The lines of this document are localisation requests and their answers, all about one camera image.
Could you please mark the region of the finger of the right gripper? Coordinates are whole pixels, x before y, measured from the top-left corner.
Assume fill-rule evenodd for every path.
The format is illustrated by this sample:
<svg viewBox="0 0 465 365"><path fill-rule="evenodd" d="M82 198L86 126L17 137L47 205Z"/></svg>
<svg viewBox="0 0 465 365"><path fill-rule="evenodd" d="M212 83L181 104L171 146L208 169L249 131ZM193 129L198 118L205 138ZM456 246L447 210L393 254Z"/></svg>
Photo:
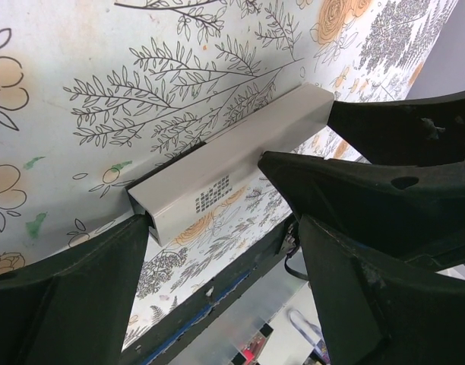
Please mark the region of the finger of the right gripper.
<svg viewBox="0 0 465 365"><path fill-rule="evenodd" d="M420 268L465 264L465 162L387 166L268 151L258 167L297 218Z"/></svg>
<svg viewBox="0 0 465 365"><path fill-rule="evenodd" d="M327 126L373 164L461 162L465 160L465 91L418 100L336 101Z"/></svg>

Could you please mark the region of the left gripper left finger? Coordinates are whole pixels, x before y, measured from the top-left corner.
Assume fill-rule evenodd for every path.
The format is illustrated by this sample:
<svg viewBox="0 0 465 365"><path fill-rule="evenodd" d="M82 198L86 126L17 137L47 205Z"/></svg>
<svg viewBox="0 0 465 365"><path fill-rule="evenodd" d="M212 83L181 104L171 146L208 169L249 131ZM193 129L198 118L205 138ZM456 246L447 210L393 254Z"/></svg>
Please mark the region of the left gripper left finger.
<svg viewBox="0 0 465 365"><path fill-rule="evenodd" d="M134 215L0 275L0 364L117 364L147 241Z"/></svg>

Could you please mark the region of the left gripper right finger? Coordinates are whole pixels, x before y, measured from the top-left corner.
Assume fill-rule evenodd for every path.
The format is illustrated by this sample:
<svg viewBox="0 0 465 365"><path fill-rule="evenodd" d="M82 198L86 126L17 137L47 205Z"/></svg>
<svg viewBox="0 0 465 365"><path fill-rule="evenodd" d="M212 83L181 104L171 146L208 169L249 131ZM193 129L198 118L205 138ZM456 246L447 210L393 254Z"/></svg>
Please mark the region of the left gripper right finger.
<svg viewBox="0 0 465 365"><path fill-rule="evenodd" d="M465 281L305 215L299 238L332 364L465 364Z"/></svg>

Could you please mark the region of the white remote control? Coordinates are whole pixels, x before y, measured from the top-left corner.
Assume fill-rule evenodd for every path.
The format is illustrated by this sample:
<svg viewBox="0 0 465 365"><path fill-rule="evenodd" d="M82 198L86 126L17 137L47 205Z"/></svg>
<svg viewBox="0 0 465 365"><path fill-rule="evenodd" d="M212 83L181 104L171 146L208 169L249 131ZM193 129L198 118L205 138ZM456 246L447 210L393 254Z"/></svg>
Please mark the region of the white remote control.
<svg viewBox="0 0 465 365"><path fill-rule="evenodd" d="M255 179L265 151L290 152L321 131L333 103L313 84L284 94L128 186L134 212L165 246Z"/></svg>

